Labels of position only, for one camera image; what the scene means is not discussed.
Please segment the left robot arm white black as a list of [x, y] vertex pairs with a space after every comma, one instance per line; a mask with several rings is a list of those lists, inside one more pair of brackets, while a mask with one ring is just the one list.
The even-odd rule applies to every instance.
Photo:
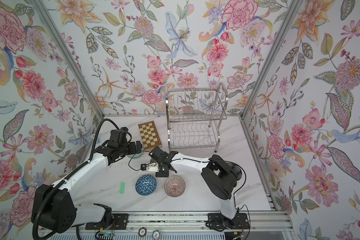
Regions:
[[42, 239], [39, 227], [51, 231], [44, 237], [47, 239], [71, 227], [89, 223], [108, 227], [115, 221], [109, 206], [98, 203], [82, 206], [75, 205], [74, 201], [78, 193], [102, 170], [125, 156], [143, 151], [141, 142], [127, 140], [128, 134], [127, 128], [112, 130], [110, 139], [103, 145], [93, 146], [89, 158], [67, 176], [51, 185], [42, 184], [36, 189], [31, 216], [33, 239]]

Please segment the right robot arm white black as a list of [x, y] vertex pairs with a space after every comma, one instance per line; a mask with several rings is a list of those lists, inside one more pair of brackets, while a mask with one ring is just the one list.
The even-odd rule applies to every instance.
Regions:
[[218, 155], [209, 158], [186, 156], [177, 151], [169, 153], [159, 147], [149, 152], [152, 164], [141, 166], [141, 170], [155, 172], [159, 178], [168, 177], [169, 171], [199, 174], [209, 190], [220, 200], [219, 215], [209, 217], [206, 226], [215, 231], [234, 229], [239, 223], [240, 210], [236, 207], [235, 187], [242, 178], [244, 170], [232, 162], [224, 161]]

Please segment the pink striped bowl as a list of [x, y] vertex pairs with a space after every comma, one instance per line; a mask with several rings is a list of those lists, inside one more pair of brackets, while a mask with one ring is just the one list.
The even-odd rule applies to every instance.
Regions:
[[176, 198], [184, 193], [186, 184], [181, 177], [171, 176], [165, 181], [164, 189], [168, 196]]

